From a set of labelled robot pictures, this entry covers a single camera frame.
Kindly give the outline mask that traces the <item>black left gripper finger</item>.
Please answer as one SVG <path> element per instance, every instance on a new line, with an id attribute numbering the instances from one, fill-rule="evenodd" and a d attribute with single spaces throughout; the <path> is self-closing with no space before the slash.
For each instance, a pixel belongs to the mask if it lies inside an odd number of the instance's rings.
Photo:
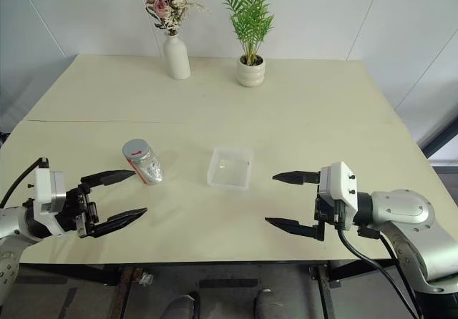
<path id="1" fill-rule="evenodd" d="M 86 228 L 87 236 L 97 238 L 104 235 L 108 235 L 111 232 L 121 230 L 122 228 L 128 226 L 135 220 L 139 219 L 146 212 L 146 207 L 136 210 L 128 210 L 109 217 L 106 222 L 103 222 L 101 224 L 90 224 Z"/>
<path id="2" fill-rule="evenodd" d="M 90 190 L 93 187 L 109 186 L 122 182 L 133 175 L 136 175 L 136 172 L 132 170 L 110 170 L 82 177 L 80 182 L 84 190 Z"/>

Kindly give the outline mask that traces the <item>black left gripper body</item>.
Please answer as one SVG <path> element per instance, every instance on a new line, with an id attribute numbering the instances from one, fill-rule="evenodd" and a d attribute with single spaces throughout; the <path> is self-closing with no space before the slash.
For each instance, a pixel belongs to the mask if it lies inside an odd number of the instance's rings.
<path id="1" fill-rule="evenodd" d="M 75 231 L 80 238 L 94 237 L 99 218 L 95 202 L 89 199 L 90 192 L 88 185 L 67 191 L 62 211 L 55 215 L 64 232 Z"/>

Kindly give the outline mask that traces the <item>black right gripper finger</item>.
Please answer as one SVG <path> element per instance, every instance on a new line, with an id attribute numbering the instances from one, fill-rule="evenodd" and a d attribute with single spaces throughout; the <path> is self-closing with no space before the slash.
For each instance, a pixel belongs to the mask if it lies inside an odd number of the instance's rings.
<path id="1" fill-rule="evenodd" d="M 272 179 L 293 185 L 303 185 L 304 183 L 319 184 L 320 176 L 320 172 L 291 171 L 278 173 L 272 176 Z"/>
<path id="2" fill-rule="evenodd" d="M 317 225 L 313 226 L 305 226 L 301 225 L 297 220 L 277 217 L 266 217 L 265 221 L 289 234 L 310 237 L 318 241 L 324 241 L 325 222 L 321 220 L 318 221 Z"/>

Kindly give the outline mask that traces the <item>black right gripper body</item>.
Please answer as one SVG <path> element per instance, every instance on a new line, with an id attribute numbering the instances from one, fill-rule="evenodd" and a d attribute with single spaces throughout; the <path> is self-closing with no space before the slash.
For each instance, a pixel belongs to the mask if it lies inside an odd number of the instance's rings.
<path id="1" fill-rule="evenodd" d="M 336 230 L 350 230 L 354 223 L 354 206 L 344 200 L 335 200 L 329 193 L 317 188 L 315 220 L 334 226 Z"/>

